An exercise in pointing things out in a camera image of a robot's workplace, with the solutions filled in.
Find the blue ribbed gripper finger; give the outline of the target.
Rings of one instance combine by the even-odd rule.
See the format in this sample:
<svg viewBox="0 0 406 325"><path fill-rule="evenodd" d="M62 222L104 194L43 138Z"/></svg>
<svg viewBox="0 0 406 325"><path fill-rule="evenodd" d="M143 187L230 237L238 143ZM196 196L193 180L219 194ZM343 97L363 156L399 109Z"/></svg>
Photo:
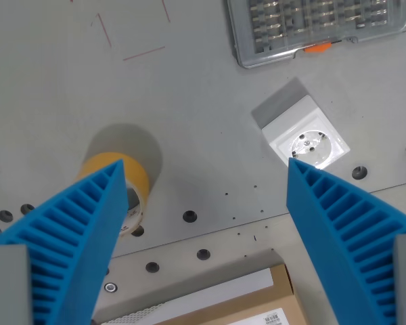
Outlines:
<svg viewBox="0 0 406 325"><path fill-rule="evenodd" d="M119 159L0 234L0 246L28 250L34 324L90 323L127 209Z"/></svg>
<svg viewBox="0 0 406 325"><path fill-rule="evenodd" d="M396 324L393 247L406 214L295 158L286 205L338 323Z"/></svg>

